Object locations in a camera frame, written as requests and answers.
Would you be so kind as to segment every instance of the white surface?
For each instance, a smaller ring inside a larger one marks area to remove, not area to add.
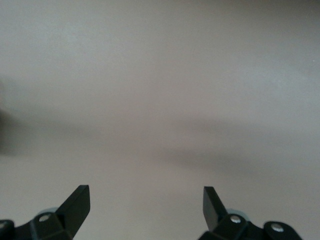
[[[0,218],[89,184],[75,239],[196,240],[203,186],[320,238],[316,1],[0,2]]]

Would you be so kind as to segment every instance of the silver screw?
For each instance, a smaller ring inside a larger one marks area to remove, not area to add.
[[[51,215],[51,214],[49,213],[49,214],[45,214],[45,215],[41,216],[41,217],[39,218],[39,222],[47,221],[47,220],[49,219],[50,215]]]
[[[4,221],[4,222],[2,222],[2,223],[0,223],[0,229],[3,229],[4,227],[5,227],[5,225],[7,224],[7,222],[6,221]]]
[[[283,227],[278,223],[272,223],[271,228],[278,233],[282,233],[284,231]]]
[[[232,216],[230,217],[230,219],[231,219],[231,221],[234,222],[235,224],[241,223],[240,217],[238,217],[238,216],[236,216],[236,215],[232,215]]]

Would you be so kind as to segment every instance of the black bracket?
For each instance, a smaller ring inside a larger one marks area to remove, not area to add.
[[[41,213],[19,227],[0,220],[0,240],[72,240],[89,211],[89,186],[80,185],[55,212]]]
[[[283,222],[268,221],[259,228],[241,215],[228,214],[211,186],[205,186],[203,190],[203,214],[209,231],[199,240],[302,240]]]

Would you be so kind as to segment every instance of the black mechanical part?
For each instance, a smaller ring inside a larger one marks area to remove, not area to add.
[[[41,213],[19,227],[0,220],[0,240],[72,240],[89,211],[89,186],[80,185],[55,212]]]
[[[302,240],[283,222],[269,221],[259,228],[238,214],[228,214],[211,186],[205,186],[203,190],[203,214],[209,231],[199,240]]]

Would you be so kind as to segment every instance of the plain background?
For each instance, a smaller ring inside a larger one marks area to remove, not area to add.
[[[204,186],[320,238],[320,3],[2,0],[0,218],[89,184],[77,240],[196,240]]]

